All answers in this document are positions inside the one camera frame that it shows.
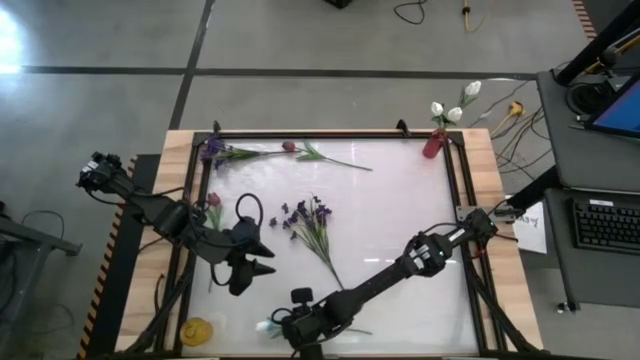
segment red vase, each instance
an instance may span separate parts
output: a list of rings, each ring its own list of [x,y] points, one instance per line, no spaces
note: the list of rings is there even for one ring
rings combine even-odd
[[[424,145],[424,148],[422,149],[422,155],[424,155],[424,157],[426,157],[427,159],[433,159],[434,157],[436,157],[436,155],[438,155],[440,149],[442,148],[442,146],[444,146],[445,141],[447,141],[446,131],[444,129],[436,129],[436,131],[431,134],[429,140],[427,140],[427,143]]]

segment pink flower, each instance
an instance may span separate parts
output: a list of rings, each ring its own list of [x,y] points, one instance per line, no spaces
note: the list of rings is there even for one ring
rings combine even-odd
[[[294,144],[291,141],[285,141],[285,142],[282,143],[282,148],[286,152],[295,152],[296,151],[296,144]]]
[[[222,203],[222,200],[220,200],[220,196],[218,196],[218,194],[216,193],[211,193],[209,195],[207,195],[207,203],[209,204],[209,206],[220,206],[220,204]]]

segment black keyboard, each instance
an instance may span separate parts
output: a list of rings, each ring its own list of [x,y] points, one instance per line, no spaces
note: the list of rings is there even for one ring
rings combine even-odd
[[[640,255],[640,206],[573,202],[578,248]]]

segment black and yellow hazard tape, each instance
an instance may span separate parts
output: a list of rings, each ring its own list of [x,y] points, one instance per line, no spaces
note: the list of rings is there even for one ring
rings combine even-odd
[[[589,41],[593,40],[597,36],[596,29],[591,23],[591,18],[589,17],[589,14],[587,14],[584,3],[582,0],[571,0],[571,2],[573,3],[573,8],[578,14],[578,20],[580,20],[580,24],[582,25],[585,35],[587,35],[587,39],[589,39]]]
[[[136,158],[132,158],[129,166],[127,167],[127,175],[133,177],[135,170]],[[87,319],[84,322],[83,334],[80,338],[80,349],[76,355],[77,360],[86,359],[89,355],[89,346],[91,345],[92,334],[94,332],[94,326],[98,320],[98,310],[100,309],[100,301],[104,292],[104,288],[109,275],[109,268],[111,267],[111,261],[113,259],[113,253],[116,249],[116,243],[118,241],[118,233],[120,231],[120,224],[122,221],[124,207],[118,206],[115,212],[113,223],[111,224],[111,231],[109,232],[109,239],[107,239],[107,246],[104,252],[102,263],[100,264],[100,271],[98,272],[98,279],[95,288],[93,289],[93,296],[91,304],[89,306],[89,312]]]

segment concrete floor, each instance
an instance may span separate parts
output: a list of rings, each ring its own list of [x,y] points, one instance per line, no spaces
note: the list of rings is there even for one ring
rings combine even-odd
[[[474,34],[463,32],[460,4],[432,0],[423,25],[393,14],[400,0],[356,0],[337,11],[321,0],[218,0],[199,58],[202,68],[446,71],[457,79],[354,79],[197,76],[180,124],[210,128],[389,128],[402,118],[429,127],[432,101],[454,103],[472,79],[459,72],[529,72],[570,60],[586,43],[570,0],[472,1],[474,16],[491,16]],[[20,355],[75,356],[114,209],[74,187],[94,150],[126,159],[161,151],[182,76],[48,75],[12,73],[17,65],[178,67],[187,64],[204,0],[0,1],[0,199],[20,218],[34,209],[60,212],[68,240],[81,256],[51,256],[30,312],[39,329],[65,323],[55,304],[69,307],[75,326],[24,339]],[[417,14],[417,9],[406,9]],[[484,81],[465,112],[471,124],[520,81]],[[477,126],[494,128],[517,100],[539,107],[526,84]],[[536,128],[546,134],[543,122]],[[509,137],[495,142],[499,151]],[[549,148],[529,134],[514,157],[520,165]],[[539,175],[551,155],[527,168]],[[507,193],[529,183],[521,172],[503,176]],[[45,216],[34,227],[57,231]],[[545,347],[561,354],[636,358],[640,311],[585,306],[558,315],[563,300],[557,269],[528,261],[525,268]]]

